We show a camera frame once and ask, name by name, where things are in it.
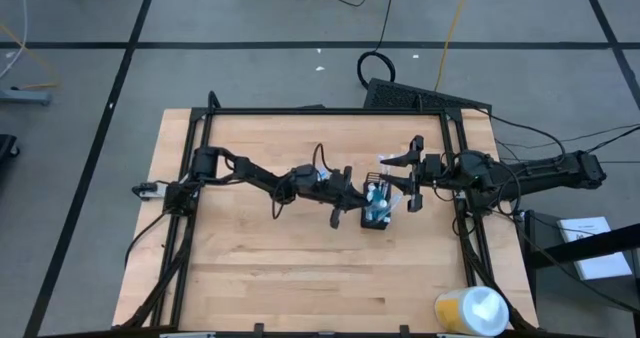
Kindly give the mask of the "white booklet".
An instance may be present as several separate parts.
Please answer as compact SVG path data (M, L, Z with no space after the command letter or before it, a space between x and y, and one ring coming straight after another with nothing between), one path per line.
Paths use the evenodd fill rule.
M561 219L556 222L565 243L608 233L611 228L605 217ZM620 252L574 263L582 281L629 276L631 269Z

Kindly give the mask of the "yellow tub white lid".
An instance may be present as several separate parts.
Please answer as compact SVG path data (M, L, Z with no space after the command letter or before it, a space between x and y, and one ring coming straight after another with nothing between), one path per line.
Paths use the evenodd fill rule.
M447 332L476 336L500 335L510 318L504 298L487 286L445 292L437 297L434 309Z

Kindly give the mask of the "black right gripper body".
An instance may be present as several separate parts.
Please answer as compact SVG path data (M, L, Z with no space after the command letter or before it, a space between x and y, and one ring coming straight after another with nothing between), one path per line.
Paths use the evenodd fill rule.
M409 174L409 196L407 209L411 213L418 212L423 207L423 195L420 193L422 186L434 188L436 182L442 179L446 168L438 154L427 154L424 158L421 153L424 149L424 138L416 135L409 144L408 162L411 166Z

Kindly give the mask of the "grey metal floor foot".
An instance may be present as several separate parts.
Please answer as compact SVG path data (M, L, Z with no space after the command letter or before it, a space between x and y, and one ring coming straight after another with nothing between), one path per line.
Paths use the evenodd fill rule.
M26 90L0 90L0 103L39 104L48 106L51 103L52 94L49 92Z

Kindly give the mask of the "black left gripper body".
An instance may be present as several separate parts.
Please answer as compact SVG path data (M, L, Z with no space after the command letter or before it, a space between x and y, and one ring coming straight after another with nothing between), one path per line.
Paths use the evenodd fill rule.
M293 171L290 182L297 196L332 205L329 224L337 229L340 214L350 211L348 203L354 200L351 197L351 178L351 166L346 166L343 171L332 170L327 180L319 180L317 169L312 165L304 165Z

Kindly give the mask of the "black aluminium table frame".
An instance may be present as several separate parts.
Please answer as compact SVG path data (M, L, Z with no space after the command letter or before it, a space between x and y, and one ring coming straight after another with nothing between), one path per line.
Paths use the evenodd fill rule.
M458 146L460 152L468 148L468 141L466 138L466 131L464 129L463 115L461 108L326 108L322 105L316 106L304 106L299 108L221 108L219 101L213 91L209 92L208 106L201 108L191 108L188 126L186 131L186 137L184 142L184 149L181 159L180 171L178 174L178 180L181 180L190 171L194 152L198 148L208 146L208 142L211 135L211 129L213 127L214 118L222 115L252 115L252 116L433 116L438 118L440 123L442 140L444 143L444 156L446 157L447 164L452 163L453 153L453 138L449 129L449 121L453 121L455 125ZM196 138L196 128L200 121L203 121L203 131L200 137L200 144L194 148L194 142ZM195 236L195 227L197 222L197 213L199 208L200 194L196 196L196 209L195 212L189 216L172 216L164 215L161 210L161 214L154 221L149 223L144 229L142 229L138 235L134 237L134 240L130 244L125 254L125 275L128 270L127 264L129 262L130 253L133 250L135 244L142 238L144 234L149 232L155 224L164 216L169 216L169 227L167 228L166 242L163 246L163 256L160 263L160 272L157 278L156 284L151 289L149 295L141 303L141 305L134 311L130 318L126 321L114 325L112 331L122 331L126 334L132 334L134 337L142 337L144 334L151 335L156 334L158 337L160 333L175 333L179 331L179 324L182 315L183 300L186 291L187 278L190 266L190 257L193 250L193 242ZM178 228L181 218L186 219L183 238L178 242ZM467 284L475 284L477 275L474 268L482 267L480 273L491 276L492 284L493 271L490 262L489 248L486 239L486 232L484 231L484 225L482 218L472 218L476 226L481 256L476 256L476 261L470 261L471 258L464 257L463 265L465 274L467 277ZM165 307L165 298L168 295L169 288L173 284L174 298L171 305L170 317L168 324L162 325L162 317Z

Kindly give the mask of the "black caster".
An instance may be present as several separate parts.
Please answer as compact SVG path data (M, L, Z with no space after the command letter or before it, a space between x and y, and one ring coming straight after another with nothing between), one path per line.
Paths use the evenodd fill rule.
M0 161L14 158L20 154L17 138L9 134L0 134Z

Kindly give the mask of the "black perforated metal panel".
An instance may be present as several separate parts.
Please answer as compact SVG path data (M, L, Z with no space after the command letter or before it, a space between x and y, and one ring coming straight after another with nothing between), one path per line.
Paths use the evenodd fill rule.
M376 78L369 82L364 108L479 108L487 111L492 110L490 104Z

